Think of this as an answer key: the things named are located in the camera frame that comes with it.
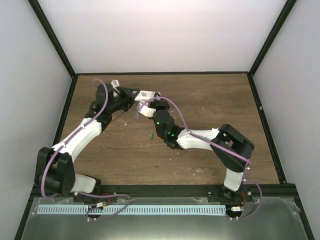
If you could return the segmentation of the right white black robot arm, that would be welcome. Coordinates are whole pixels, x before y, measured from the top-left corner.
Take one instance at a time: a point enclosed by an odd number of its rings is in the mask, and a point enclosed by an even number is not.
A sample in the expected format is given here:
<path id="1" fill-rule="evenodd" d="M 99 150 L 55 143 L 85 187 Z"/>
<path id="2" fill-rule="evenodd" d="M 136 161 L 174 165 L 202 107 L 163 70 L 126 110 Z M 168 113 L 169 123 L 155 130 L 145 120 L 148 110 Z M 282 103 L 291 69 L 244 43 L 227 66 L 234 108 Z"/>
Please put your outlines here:
<path id="1" fill-rule="evenodd" d="M 222 195 L 229 202 L 240 196 L 246 167 L 250 166 L 250 158 L 254 144 L 229 124 L 210 130 L 190 130 L 175 124 L 169 113 L 170 105 L 164 97 L 151 101 L 149 107 L 154 109 L 151 118 L 154 121 L 156 134 L 171 149 L 202 149 L 213 151 L 226 167 Z"/>

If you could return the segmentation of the black front mounting rail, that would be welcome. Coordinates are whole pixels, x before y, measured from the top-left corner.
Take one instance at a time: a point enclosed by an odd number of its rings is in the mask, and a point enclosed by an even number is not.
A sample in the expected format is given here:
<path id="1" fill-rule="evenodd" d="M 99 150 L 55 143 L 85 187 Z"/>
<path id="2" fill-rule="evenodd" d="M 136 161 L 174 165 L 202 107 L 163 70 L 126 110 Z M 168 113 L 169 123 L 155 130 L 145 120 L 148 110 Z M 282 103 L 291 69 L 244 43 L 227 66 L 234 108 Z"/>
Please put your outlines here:
<path id="1" fill-rule="evenodd" d="M 259 197 L 260 192 L 264 197 L 293 197 L 299 194 L 295 184 L 243 184 L 237 192 L 227 190 L 220 184 L 205 185 L 110 185 L 98 186 L 93 195 L 102 196 L 105 193 L 126 194 L 132 198 L 202 198 L 207 197 L 209 202 L 238 202 L 243 199 L 251 200 Z"/>

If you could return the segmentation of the black aluminium frame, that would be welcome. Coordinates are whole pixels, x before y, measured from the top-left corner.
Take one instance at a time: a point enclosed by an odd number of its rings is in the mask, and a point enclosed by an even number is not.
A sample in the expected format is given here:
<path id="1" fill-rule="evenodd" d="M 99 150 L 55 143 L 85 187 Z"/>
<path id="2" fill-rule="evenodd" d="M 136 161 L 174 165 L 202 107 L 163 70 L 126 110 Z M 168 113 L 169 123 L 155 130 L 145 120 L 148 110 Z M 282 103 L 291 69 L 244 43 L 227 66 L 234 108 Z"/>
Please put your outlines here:
<path id="1" fill-rule="evenodd" d="M 59 123 L 55 132 L 54 136 L 54 143 L 57 143 L 62 135 L 62 130 L 65 125 L 65 121 L 67 118 L 67 114 L 70 108 L 72 96 L 74 94 L 76 83 L 78 81 L 78 76 L 93 76 L 94 73 L 76 73 L 65 54 L 65 51 L 63 50 L 52 26 L 50 25 L 50 22 L 48 18 L 46 17 L 45 12 L 43 11 L 39 1 L 37 0 L 30 0 L 29 5 L 31 6 L 33 12 L 35 13 L 37 19 L 39 20 L 42 28 L 44 29 L 46 35 L 49 37 L 49 40 L 51 44 L 53 45 L 55 51 L 58 53 L 59 58 L 62 60 L 62 63 L 64 67 L 66 68 L 67 72 L 69 73 L 71 77 L 70 87 L 67 92 L 67 97 L 63 106 L 63 110 L 59 119 Z M 161 75 L 223 75 L 223 74 L 246 74 L 249 85 L 251 87 L 251 91 L 253 94 L 253 98 L 257 107 L 257 111 L 260 117 L 260 121 L 262 123 L 262 127 L 264 130 L 264 134 L 266 136 L 266 140 L 269 146 L 269 150 L 272 156 L 272 160 L 274 163 L 274 166 L 277 170 L 278 179 L 280 182 L 281 187 L 290 187 L 293 186 L 293 184 L 288 183 L 285 173 L 283 170 L 283 166 L 280 162 L 280 158 L 278 155 L 278 152 L 276 150 L 275 142 L 271 134 L 271 130 L 265 115 L 265 112 L 261 105 L 261 99 L 258 94 L 255 81 L 254 81 L 254 75 L 257 72 L 258 68 L 260 67 L 263 59 L 267 55 L 267 52 L 269 51 L 270 47 L 272 46 L 274 40 L 276 39 L 280 29 L 284 25 L 285 21 L 287 20 L 289 14 L 291 13 L 292 9 L 294 8 L 296 4 L 295 0 L 287 0 L 282 7 L 271 31 L 269 32 L 261 50 L 259 51 L 256 59 L 254 60 L 252 67 L 249 71 L 167 71 L 167 72 L 101 72 L 100 76 L 128 76 L 128 75 L 136 75 L 136 76 L 161 76 Z"/>

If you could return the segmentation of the white remote control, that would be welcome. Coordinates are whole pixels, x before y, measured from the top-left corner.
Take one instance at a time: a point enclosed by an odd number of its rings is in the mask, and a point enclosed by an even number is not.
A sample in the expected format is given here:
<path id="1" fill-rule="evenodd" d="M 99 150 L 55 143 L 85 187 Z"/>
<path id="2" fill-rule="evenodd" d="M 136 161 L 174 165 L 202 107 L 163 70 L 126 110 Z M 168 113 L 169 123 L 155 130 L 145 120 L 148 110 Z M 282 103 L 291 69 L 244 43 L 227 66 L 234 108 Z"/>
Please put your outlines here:
<path id="1" fill-rule="evenodd" d="M 135 101 L 147 101 L 149 99 L 152 99 L 154 97 L 161 96 L 161 93 L 158 91 L 146 91 L 146 90 L 141 90 L 136 97 L 134 98 Z"/>

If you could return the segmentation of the grey metal front plate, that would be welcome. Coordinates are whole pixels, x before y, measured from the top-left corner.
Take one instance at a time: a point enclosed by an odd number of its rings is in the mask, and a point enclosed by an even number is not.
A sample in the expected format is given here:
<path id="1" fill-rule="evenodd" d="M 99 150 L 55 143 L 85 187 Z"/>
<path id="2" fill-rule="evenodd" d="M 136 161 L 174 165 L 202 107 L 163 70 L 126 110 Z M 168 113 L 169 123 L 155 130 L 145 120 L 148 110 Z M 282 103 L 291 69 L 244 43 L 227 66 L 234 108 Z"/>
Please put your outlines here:
<path id="1" fill-rule="evenodd" d="M 90 205 L 72 199 L 36 198 L 23 240 L 306 240 L 300 210 L 291 198 L 265 197 L 245 205 L 246 219 L 225 215 L 37 214 L 39 205 Z M 204 198 L 119 199 L 111 205 L 219 205 Z"/>

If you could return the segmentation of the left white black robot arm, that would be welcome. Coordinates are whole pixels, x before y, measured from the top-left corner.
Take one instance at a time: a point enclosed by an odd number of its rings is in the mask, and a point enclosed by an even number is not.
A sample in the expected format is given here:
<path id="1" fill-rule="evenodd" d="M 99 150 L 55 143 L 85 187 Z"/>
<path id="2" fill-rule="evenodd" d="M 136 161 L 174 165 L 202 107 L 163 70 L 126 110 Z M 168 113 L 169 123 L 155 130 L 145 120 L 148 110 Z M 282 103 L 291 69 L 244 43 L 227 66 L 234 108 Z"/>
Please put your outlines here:
<path id="1" fill-rule="evenodd" d="M 62 196 L 83 192 L 91 202 L 101 198 L 102 189 L 96 185 L 94 177 L 75 173 L 75 160 L 107 128 L 112 121 L 112 114 L 130 109 L 139 93 L 140 89 L 121 87 L 116 80 L 110 84 L 102 81 L 97 86 L 95 100 L 79 126 L 61 142 L 39 150 L 34 183 L 40 187 L 44 198 L 47 197 L 46 191 Z"/>

